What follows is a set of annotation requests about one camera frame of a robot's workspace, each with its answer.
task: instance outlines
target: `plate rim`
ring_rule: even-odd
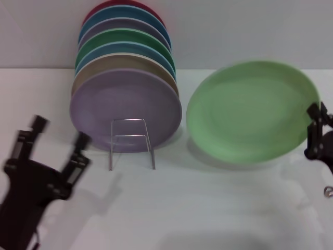
[[[162,25],[163,30],[164,30],[165,33],[166,33],[166,37],[165,37],[163,34],[162,34],[162,35],[165,37],[166,41],[167,41],[168,44],[170,45],[170,48],[172,48],[172,44],[171,44],[171,39],[170,39],[169,33],[168,33],[166,27],[163,25],[163,23],[162,23],[157,17],[155,17],[153,14],[151,14],[150,12],[148,12],[148,11],[146,11],[146,10],[144,10],[144,9],[141,9],[141,8],[135,7],[135,6],[131,6],[131,5],[114,5],[114,6],[109,6],[109,7],[103,8],[103,9],[99,10],[98,12],[95,12],[93,15],[91,15],[91,16],[86,20],[85,24],[83,24],[83,25],[81,26],[80,34],[79,34],[79,38],[78,38],[78,42],[80,42],[80,40],[82,39],[82,37],[83,37],[83,35],[84,35],[84,34],[83,34],[83,35],[81,36],[81,32],[82,32],[84,26],[86,25],[86,23],[87,23],[91,18],[93,18],[93,16],[97,15],[98,13],[100,13],[101,11],[104,11],[104,10],[106,10],[106,9],[110,9],[110,8],[118,8],[118,7],[126,7],[126,8],[131,8],[131,9],[137,9],[137,10],[139,10],[139,11],[143,11],[143,12],[147,13],[148,15],[150,15],[150,16],[152,16],[154,19],[156,19],[157,22],[158,22],[160,25]]]
[[[87,33],[88,33],[92,28],[94,28],[94,27],[96,27],[96,26],[98,26],[98,25],[101,25],[101,24],[104,23],[104,22],[111,21],[111,20],[112,20],[112,21],[117,21],[117,20],[131,20],[131,21],[136,21],[136,22],[143,23],[143,24],[149,26],[150,28],[153,28],[153,29],[154,29],[156,32],[158,32],[158,33],[161,35],[161,37],[164,39],[165,43],[167,44],[167,49],[168,49],[168,50],[170,51],[170,53],[171,53],[171,48],[170,48],[170,45],[169,45],[168,41],[165,39],[165,37],[162,35],[162,33],[161,33],[158,29],[156,29],[154,26],[152,26],[151,24],[149,24],[149,23],[147,23],[147,22],[145,22],[145,21],[142,21],[142,20],[139,20],[139,19],[136,19],[136,18],[132,18],[132,17],[114,17],[114,18],[105,19],[105,20],[103,20],[103,21],[101,21],[101,22],[95,24],[94,26],[92,26],[91,28],[89,28],[89,29],[84,33],[84,35],[82,36],[82,38],[81,38],[81,40],[80,40],[80,42],[79,42],[79,44],[78,44],[78,52],[79,52],[80,48],[84,45],[84,44],[82,44],[82,39],[87,35]]]
[[[152,15],[154,15],[157,19],[159,19],[159,21],[161,21],[161,23],[163,24],[163,26],[166,28],[166,26],[165,26],[165,24],[164,24],[164,22],[163,22],[163,20],[162,20],[162,18],[153,10],[153,9],[151,9],[149,6],[147,6],[147,5],[145,5],[145,4],[143,4],[143,3],[141,3],[141,2],[137,2],[137,1],[132,1],[132,0],[128,0],[128,2],[135,2],[135,3],[139,3],[139,4],[142,4],[143,6],[145,6],[146,8],[148,8],[150,11],[152,11],[153,13],[151,13]],[[96,5],[86,16],[85,16],[85,18],[84,18],[84,20],[83,20],[83,22],[82,22],[82,24],[81,24],[81,26],[83,26],[87,21],[88,21],[88,19],[94,14],[94,13],[96,13],[96,12],[98,12],[98,11],[96,11],[96,12],[94,12],[94,13],[92,13],[89,17],[88,17],[88,15],[94,10],[94,9],[96,9],[97,7],[99,7],[99,6],[101,6],[101,5],[103,5],[103,4],[107,4],[107,3],[111,3],[111,1],[105,1],[105,2],[103,2],[103,3],[100,3],[100,4],[98,4],[98,5]],[[131,5],[131,4],[125,4],[125,3],[118,3],[118,4],[114,4],[114,5],[111,5],[111,6],[116,6],[116,5],[127,5],[127,6],[133,6],[133,7],[137,7],[137,6],[134,6],[134,5]]]
[[[163,43],[161,43],[157,38],[155,38],[154,36],[152,36],[152,35],[150,35],[150,34],[148,34],[148,33],[146,33],[146,32],[143,32],[143,31],[140,31],[140,30],[135,30],[135,29],[128,29],[128,28],[109,29],[109,30],[105,30],[105,31],[99,32],[98,34],[96,34],[96,35],[94,35],[93,37],[91,37],[89,40],[87,40],[87,41],[82,45],[82,47],[81,47],[80,50],[78,51],[78,53],[77,53],[77,55],[76,55],[75,65],[78,65],[78,64],[80,63],[80,61],[82,60],[82,59],[81,59],[81,60],[76,64],[76,61],[77,61],[77,59],[78,59],[78,55],[79,55],[80,51],[82,50],[82,48],[84,47],[85,44],[87,44],[90,40],[92,40],[93,38],[95,38],[95,37],[98,36],[98,35],[101,35],[101,34],[104,34],[104,33],[117,32],[117,31],[125,31],[125,32],[130,32],[130,33],[131,33],[131,32],[132,32],[132,33],[139,33],[139,34],[142,34],[142,35],[145,35],[145,36],[148,36],[148,37],[152,38],[155,42],[159,43],[160,45],[163,46],[164,49],[166,49],[167,53],[170,55],[170,58],[171,58],[171,62],[172,62],[172,63],[171,63],[167,58],[166,58],[166,60],[167,60],[168,62],[170,62],[172,68],[175,70],[175,64],[174,64],[174,61],[173,61],[173,57],[172,57],[170,51],[168,51],[168,49],[164,46]]]
[[[179,91],[178,91],[177,83],[176,83],[175,79],[173,78],[173,76],[170,74],[170,72],[165,67],[163,67],[161,64],[156,62],[155,60],[153,60],[149,57],[143,56],[143,55],[135,54],[135,53],[112,53],[112,54],[99,56],[99,57],[95,58],[94,60],[91,60],[88,64],[86,64],[84,67],[82,67],[82,69],[76,74],[76,76],[74,78],[74,81],[73,81],[73,84],[72,84],[72,89],[71,89],[72,95],[74,95],[74,93],[77,92],[79,90],[79,88],[84,84],[84,82],[83,82],[76,88],[76,90],[73,89],[76,77],[79,75],[80,72],[82,72],[86,67],[88,67],[90,64],[92,64],[95,61],[98,61],[98,60],[106,58],[106,57],[113,57],[113,56],[128,56],[128,57],[132,57],[132,58],[141,58],[141,59],[144,59],[144,60],[147,60],[147,61],[153,63],[156,67],[161,68],[162,70],[164,70],[171,77],[171,79],[173,80],[173,85],[176,88],[176,90],[171,86],[171,84],[169,84],[168,82],[166,82],[166,83],[175,91],[175,93],[179,97]]]
[[[89,64],[91,61],[93,61],[93,60],[95,60],[95,59],[93,59],[93,60],[91,60],[91,61],[89,61],[88,63],[86,63],[78,72],[76,71],[78,68],[79,68],[79,66],[80,66],[80,64],[82,63],[82,61],[90,54],[90,53],[92,53],[93,51],[96,51],[97,49],[101,49],[102,47],[104,47],[104,46],[108,46],[108,45],[117,45],[117,44],[133,44],[133,45],[138,45],[138,46],[143,46],[143,47],[145,47],[145,48],[147,48],[147,49],[150,49],[152,52],[154,52],[154,53],[157,53],[159,56],[161,56],[164,60],[165,60],[165,62],[170,66],[170,69],[172,70],[172,73],[173,73],[173,79],[175,79],[175,81],[176,81],[176,72],[174,71],[174,69],[172,68],[172,66],[171,66],[171,64],[169,63],[169,61],[161,54],[161,53],[159,53],[156,49],[154,49],[154,48],[152,48],[152,47],[149,47],[149,46],[147,46],[147,45],[145,45],[145,44],[142,44],[142,43],[137,43],[137,42],[131,42],[131,41],[117,41],[117,42],[111,42],[111,43],[106,43],[106,44],[103,44],[103,45],[101,45],[101,46],[98,46],[98,47],[96,47],[96,48],[94,48],[93,50],[91,50],[88,54],[86,54],[83,58],[82,58],[82,60],[80,61],[80,63],[78,64],[78,66],[77,66],[77,68],[75,69],[75,71],[74,71],[74,73],[75,73],[75,76],[81,71],[81,69],[82,68],[84,68],[85,67],[85,65],[87,65],[87,64]]]

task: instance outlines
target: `white table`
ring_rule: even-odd
[[[211,70],[179,70],[187,103]],[[333,112],[333,71],[306,70]],[[71,69],[0,70],[0,158],[34,114],[51,121],[33,159],[60,169],[75,129],[69,118]],[[69,201],[49,206],[39,227],[41,250],[329,250],[333,199],[323,189],[333,177],[321,162],[305,159],[305,143],[260,166],[236,167],[198,150],[185,119],[174,138],[155,151],[115,155],[90,149],[93,163]],[[0,197],[8,187],[0,173]]]

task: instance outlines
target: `blue plate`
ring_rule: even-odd
[[[79,41],[83,35],[95,24],[98,24],[99,22],[102,22],[106,19],[110,18],[116,18],[116,17],[129,17],[129,18],[135,18],[138,20],[141,20],[143,22],[146,22],[150,25],[152,25],[154,28],[156,28],[167,40],[168,44],[171,47],[171,41],[168,35],[168,32],[164,25],[161,23],[160,20],[158,20],[154,15],[151,13],[145,11],[144,9],[140,9],[134,6],[128,6],[128,5],[117,5],[112,6],[108,8],[104,8],[95,14],[93,14],[87,22],[82,26],[80,35],[79,35]]]
[[[160,65],[162,65],[173,77],[173,79],[176,80],[176,74],[173,70],[171,64],[166,60],[164,56],[162,56],[161,53],[156,51],[155,49],[146,46],[141,43],[135,43],[135,42],[113,42],[113,43],[107,43],[104,45],[101,45],[92,51],[90,51],[88,54],[86,54],[80,63],[78,64],[77,68],[75,69],[75,75],[90,61],[96,59],[97,57],[113,54],[113,53],[134,53],[139,54],[142,56],[149,57],[150,59],[158,62]]]
[[[79,50],[83,46],[83,44],[88,41],[90,38],[92,38],[94,35],[97,35],[103,31],[116,29],[116,28],[128,28],[128,29],[135,29],[140,30],[142,32],[145,32],[149,35],[152,35],[157,40],[159,40],[167,49],[171,52],[171,48],[167,42],[167,40],[164,38],[164,36],[153,26],[150,24],[143,22],[141,20],[137,20],[134,18],[128,18],[128,17],[116,17],[111,19],[106,19],[102,22],[99,22],[98,24],[95,24],[92,26],[81,38],[79,42]]]

